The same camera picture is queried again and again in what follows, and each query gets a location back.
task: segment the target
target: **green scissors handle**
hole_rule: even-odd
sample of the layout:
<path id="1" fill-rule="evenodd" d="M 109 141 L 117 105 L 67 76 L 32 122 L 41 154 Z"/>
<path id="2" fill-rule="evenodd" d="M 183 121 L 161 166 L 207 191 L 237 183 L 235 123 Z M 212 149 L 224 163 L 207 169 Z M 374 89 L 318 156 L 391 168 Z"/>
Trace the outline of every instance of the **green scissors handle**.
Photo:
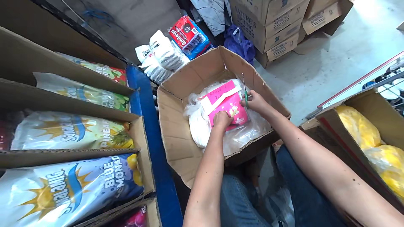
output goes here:
<path id="1" fill-rule="evenodd" d="M 247 107 L 247 109 L 248 109 L 248 95 L 247 95 L 247 91 L 246 91 L 246 90 L 244 90 L 244 96 L 245 96 L 245 98 L 246 98 L 246 107 Z"/>

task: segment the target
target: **blue metal shelf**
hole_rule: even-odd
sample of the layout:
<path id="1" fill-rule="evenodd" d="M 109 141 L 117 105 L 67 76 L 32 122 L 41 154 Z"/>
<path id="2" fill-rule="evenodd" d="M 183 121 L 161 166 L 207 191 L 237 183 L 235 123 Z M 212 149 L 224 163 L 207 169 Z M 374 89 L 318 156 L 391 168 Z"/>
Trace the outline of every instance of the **blue metal shelf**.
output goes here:
<path id="1" fill-rule="evenodd" d="M 127 67 L 126 74 L 129 86 L 136 90 L 130 97 L 131 112 L 144 117 L 162 226 L 182 226 L 183 217 L 161 139 L 150 80 L 131 65 Z"/>

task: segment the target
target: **purple bag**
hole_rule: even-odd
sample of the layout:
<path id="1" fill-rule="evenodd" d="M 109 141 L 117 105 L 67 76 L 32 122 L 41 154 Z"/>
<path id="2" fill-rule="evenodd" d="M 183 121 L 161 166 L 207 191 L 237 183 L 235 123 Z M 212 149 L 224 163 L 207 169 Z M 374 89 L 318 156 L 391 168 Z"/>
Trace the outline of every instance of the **purple bag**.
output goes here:
<path id="1" fill-rule="evenodd" d="M 243 31 L 232 24 L 224 33 L 225 47 L 253 65 L 255 49 L 251 41 L 244 37 Z"/>

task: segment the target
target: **pink paper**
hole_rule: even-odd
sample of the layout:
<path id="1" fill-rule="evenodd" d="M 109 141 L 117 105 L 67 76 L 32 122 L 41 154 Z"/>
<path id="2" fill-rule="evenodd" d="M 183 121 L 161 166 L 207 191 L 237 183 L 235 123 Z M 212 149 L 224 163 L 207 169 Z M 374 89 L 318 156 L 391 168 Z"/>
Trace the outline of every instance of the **pink paper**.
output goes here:
<path id="1" fill-rule="evenodd" d="M 210 103 L 213 105 L 216 100 L 220 98 L 220 96 L 235 87 L 236 86 L 234 85 L 234 82 L 230 80 L 219 88 L 203 96 L 203 98 L 207 96 Z M 231 125 L 227 127 L 226 131 L 245 124 L 248 121 L 248 115 L 245 108 L 241 106 L 240 101 L 241 98 L 238 93 L 226 97 L 223 102 L 212 113 L 209 114 L 210 125 L 213 126 L 213 119 L 215 117 L 215 114 L 219 111 L 226 111 L 229 115 L 234 117 L 234 120 L 231 122 Z"/>

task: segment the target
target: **hand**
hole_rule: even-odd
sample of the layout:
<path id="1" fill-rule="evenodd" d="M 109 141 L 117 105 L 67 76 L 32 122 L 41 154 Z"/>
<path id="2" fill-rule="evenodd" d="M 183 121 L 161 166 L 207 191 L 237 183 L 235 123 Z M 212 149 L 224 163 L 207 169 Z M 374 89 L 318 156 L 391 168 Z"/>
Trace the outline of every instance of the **hand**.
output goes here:
<path id="1" fill-rule="evenodd" d="M 213 118 L 213 128 L 225 130 L 233 120 L 234 118 L 230 117 L 226 111 L 219 111 Z"/>
<path id="2" fill-rule="evenodd" d="M 263 114 L 265 112 L 265 107 L 269 106 L 269 104 L 265 101 L 265 99 L 254 90 L 250 90 L 249 92 L 247 92 L 247 95 L 248 95 L 249 109 L 252 109 L 259 114 Z M 244 94 L 243 94 L 243 100 L 240 101 L 240 104 L 243 107 L 246 106 L 246 100 Z"/>

